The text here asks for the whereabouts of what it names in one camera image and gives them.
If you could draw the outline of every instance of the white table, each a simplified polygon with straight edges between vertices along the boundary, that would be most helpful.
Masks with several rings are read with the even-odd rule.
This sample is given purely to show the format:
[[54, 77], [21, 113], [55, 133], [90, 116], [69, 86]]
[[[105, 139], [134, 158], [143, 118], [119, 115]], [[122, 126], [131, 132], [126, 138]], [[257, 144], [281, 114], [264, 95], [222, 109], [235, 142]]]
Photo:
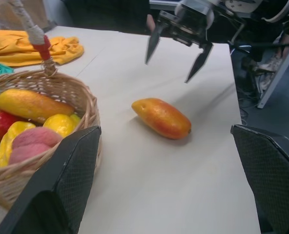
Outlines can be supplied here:
[[[103, 161], [79, 234], [259, 234], [230, 134], [241, 120], [228, 46], [215, 45], [185, 84], [197, 46], [162, 38], [146, 66], [147, 36], [56, 30], [51, 36], [73, 34], [84, 45], [84, 56], [60, 70], [89, 85], [101, 113]], [[192, 122], [190, 136], [168, 140], [144, 126], [131, 103], [148, 97], [182, 111]]]

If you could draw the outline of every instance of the sneaker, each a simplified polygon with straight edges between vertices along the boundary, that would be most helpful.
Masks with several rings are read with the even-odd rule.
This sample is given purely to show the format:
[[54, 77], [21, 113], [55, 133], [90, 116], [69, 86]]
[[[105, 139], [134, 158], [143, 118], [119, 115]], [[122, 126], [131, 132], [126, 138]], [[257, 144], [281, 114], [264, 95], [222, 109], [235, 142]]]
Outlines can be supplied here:
[[265, 90], [269, 87], [269, 85], [270, 85], [270, 83], [271, 83], [271, 81], [272, 81], [273, 76], [274, 76], [274, 74], [268, 74], [268, 75], [260, 82], [260, 88], [261, 88], [263, 91], [265, 91]]
[[282, 58], [275, 55], [271, 57], [266, 63], [258, 66], [259, 70], [266, 72], [276, 72], [282, 62]]

